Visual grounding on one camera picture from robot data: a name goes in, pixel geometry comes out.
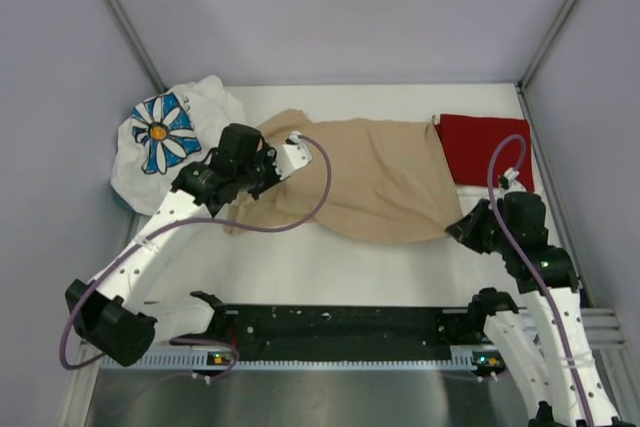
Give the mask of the beige t-shirt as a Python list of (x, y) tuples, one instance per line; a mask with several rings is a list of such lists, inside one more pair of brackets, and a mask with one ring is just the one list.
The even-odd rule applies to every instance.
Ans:
[(435, 126), (356, 118), (313, 122), (283, 111), (259, 127), (280, 145), (293, 131), (314, 139), (312, 162), (258, 200), (242, 194), (228, 210), (240, 235), (244, 225), (292, 224), (314, 208), (314, 219), (346, 237), (374, 243), (439, 239), (463, 216)]

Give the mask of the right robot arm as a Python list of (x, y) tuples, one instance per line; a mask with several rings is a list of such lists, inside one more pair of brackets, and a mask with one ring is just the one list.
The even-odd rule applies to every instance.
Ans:
[(578, 279), (569, 254), (548, 242), (537, 194), (480, 200), (447, 227), (459, 244), (498, 254), (519, 296), (484, 288), (469, 303), (466, 327), (498, 350), (525, 402), (531, 426), (622, 426), (590, 347)]

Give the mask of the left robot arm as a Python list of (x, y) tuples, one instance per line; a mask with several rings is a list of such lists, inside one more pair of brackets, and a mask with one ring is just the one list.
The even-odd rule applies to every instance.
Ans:
[(239, 193), (257, 198), (310, 159), (297, 133), (274, 147), (253, 127), (225, 127), (216, 147), (180, 169), (155, 214), (123, 252), (89, 282), (76, 280), (67, 288), (66, 332), (76, 332), (124, 367), (152, 346), (178, 337), (220, 341), (227, 321), (215, 312), (212, 295), (194, 292), (178, 301), (151, 301), (149, 293), (187, 240)]

